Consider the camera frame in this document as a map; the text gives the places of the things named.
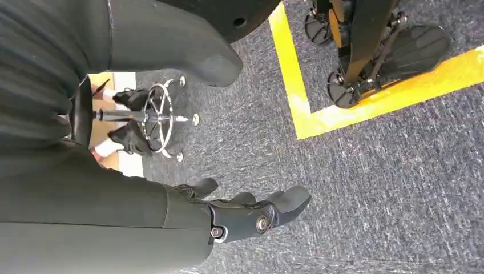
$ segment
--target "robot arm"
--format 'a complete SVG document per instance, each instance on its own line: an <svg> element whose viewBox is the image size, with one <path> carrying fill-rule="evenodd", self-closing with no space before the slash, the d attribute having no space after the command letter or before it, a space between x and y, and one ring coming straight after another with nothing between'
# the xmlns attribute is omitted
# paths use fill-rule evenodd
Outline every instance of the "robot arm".
<svg viewBox="0 0 484 274"><path fill-rule="evenodd" d="M155 0L0 0L0 21L2 273L169 272L309 202L303 188L203 202L105 170L62 139L59 115L88 72L177 68L230 85L242 63L205 20Z"/></svg>

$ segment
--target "yellow tape line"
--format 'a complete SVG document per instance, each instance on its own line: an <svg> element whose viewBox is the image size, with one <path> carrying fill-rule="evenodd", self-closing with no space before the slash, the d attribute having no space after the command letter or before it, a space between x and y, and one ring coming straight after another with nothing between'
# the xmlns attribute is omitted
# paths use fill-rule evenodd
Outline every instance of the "yellow tape line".
<svg viewBox="0 0 484 274"><path fill-rule="evenodd" d="M442 62L434 71L376 93L344 110L311 113L291 30L282 3L269 17L298 139L320 135L484 82L484 45Z"/></svg>

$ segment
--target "caster wheel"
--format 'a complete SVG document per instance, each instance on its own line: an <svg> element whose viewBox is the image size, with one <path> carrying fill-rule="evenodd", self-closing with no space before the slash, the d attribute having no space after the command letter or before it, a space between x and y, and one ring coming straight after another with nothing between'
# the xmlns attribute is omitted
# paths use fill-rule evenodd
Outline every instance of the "caster wheel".
<svg viewBox="0 0 484 274"><path fill-rule="evenodd" d="M183 161L183 152L178 152L178 154L176 155L176 160L181 163Z"/></svg>
<svg viewBox="0 0 484 274"><path fill-rule="evenodd" d="M308 39L317 45L323 45L333 38L333 33L329 28L328 16L317 14L314 9L311 9L311 13L306 15L304 31Z"/></svg>
<svg viewBox="0 0 484 274"><path fill-rule="evenodd" d="M185 76L180 77L180 87L184 87L187 84L187 78Z"/></svg>
<svg viewBox="0 0 484 274"><path fill-rule="evenodd" d="M193 115L192 124L198 126L200 124L200 116L198 114Z"/></svg>
<svg viewBox="0 0 484 274"><path fill-rule="evenodd" d="M339 74L333 72L328 78L328 95L331 101L339 108L351 108L358 104L358 101L354 100L353 93L345 89L340 85L338 80Z"/></svg>

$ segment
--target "white sock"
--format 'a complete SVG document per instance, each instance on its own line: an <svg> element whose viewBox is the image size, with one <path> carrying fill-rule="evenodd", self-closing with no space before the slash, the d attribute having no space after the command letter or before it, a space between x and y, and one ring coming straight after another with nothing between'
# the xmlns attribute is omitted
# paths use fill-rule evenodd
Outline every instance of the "white sock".
<svg viewBox="0 0 484 274"><path fill-rule="evenodd" d="M106 139L101 144L94 147L94 150L99 154L99 156L104 158L122 149L124 149L124 146L122 144L115 143L110 138Z"/></svg>
<svg viewBox="0 0 484 274"><path fill-rule="evenodd" d="M108 102L114 102L112 100L112 98L114 97L114 95L116 95L116 93L118 93L118 92L115 91L115 90L112 90L110 88L106 88L103 91L103 100L108 101Z"/></svg>

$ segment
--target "black shoe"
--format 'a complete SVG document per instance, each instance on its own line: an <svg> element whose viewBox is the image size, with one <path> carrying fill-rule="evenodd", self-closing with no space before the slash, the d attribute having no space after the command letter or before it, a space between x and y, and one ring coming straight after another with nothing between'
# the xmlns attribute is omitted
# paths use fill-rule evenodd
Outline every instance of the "black shoe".
<svg viewBox="0 0 484 274"><path fill-rule="evenodd" d="M117 130L110 131L108 136L113 142L122 144L124 151L131 155L133 153L143 156L153 155L148 141L144 138L138 124L133 120Z"/></svg>
<svg viewBox="0 0 484 274"><path fill-rule="evenodd" d="M112 97L114 102L122 104L132 111L141 111L144 107L150 91L146 88L138 88L133 90L131 88L125 89L123 92L118 92Z"/></svg>

